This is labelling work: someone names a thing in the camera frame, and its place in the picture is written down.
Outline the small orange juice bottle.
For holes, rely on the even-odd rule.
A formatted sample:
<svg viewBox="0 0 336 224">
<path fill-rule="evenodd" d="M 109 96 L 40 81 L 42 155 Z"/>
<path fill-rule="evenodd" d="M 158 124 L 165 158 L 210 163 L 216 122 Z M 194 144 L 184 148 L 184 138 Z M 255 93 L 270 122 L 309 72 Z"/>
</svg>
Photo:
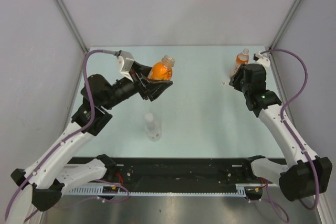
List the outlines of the small orange juice bottle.
<svg viewBox="0 0 336 224">
<path fill-rule="evenodd" d="M 175 59 L 165 55 L 160 62 L 157 62 L 148 74 L 151 80 L 170 81 L 173 75 Z"/>
</svg>

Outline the large orange tea bottle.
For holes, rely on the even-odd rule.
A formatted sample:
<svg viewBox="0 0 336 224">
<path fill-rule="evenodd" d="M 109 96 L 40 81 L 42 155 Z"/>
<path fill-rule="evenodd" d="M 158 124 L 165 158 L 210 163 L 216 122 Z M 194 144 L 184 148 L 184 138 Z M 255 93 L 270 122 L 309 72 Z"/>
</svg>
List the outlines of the large orange tea bottle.
<svg viewBox="0 0 336 224">
<path fill-rule="evenodd" d="M 232 77 L 237 72 L 237 70 L 242 64 L 247 64 L 248 62 L 249 62 L 249 49 L 245 48 L 241 53 L 239 53 L 236 56 L 235 68 L 230 73 L 230 77 Z"/>
</svg>

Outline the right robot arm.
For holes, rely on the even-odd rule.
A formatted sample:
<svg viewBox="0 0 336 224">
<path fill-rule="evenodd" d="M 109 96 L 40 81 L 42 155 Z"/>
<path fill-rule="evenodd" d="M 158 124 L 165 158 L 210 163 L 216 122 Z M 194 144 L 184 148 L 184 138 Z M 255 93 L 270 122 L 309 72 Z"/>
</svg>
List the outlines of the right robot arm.
<svg viewBox="0 0 336 224">
<path fill-rule="evenodd" d="M 262 177 L 278 185 L 289 201 L 325 193 L 331 161 L 309 147 L 282 111 L 278 96 L 266 88 L 264 66 L 241 65 L 229 84 L 244 95 L 247 108 L 267 127 L 286 160 L 280 165 L 263 156 L 251 157 L 250 165 L 242 169 L 243 179 L 254 183 Z"/>
</svg>

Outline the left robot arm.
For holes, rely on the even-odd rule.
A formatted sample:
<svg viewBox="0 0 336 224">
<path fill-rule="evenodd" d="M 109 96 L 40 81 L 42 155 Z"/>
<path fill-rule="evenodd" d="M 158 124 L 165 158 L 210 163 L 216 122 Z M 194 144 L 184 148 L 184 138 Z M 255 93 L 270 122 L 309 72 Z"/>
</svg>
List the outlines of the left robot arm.
<svg viewBox="0 0 336 224">
<path fill-rule="evenodd" d="M 15 169 L 11 178 L 19 189 L 9 203 L 14 210 L 14 201 L 24 190 L 29 191 L 28 201 L 38 211 L 53 207 L 68 189 L 91 180 L 110 182 L 115 178 L 115 163 L 106 154 L 94 158 L 74 175 L 64 170 L 77 151 L 97 136 L 112 119 L 108 110 L 135 94 L 143 100 L 156 100 L 172 82 L 172 67 L 162 62 L 153 67 L 132 62 L 122 79 L 110 84 L 100 74 L 83 75 L 85 86 L 81 90 L 82 105 L 72 116 L 68 126 L 55 143 L 37 161 L 26 169 Z"/>
</svg>

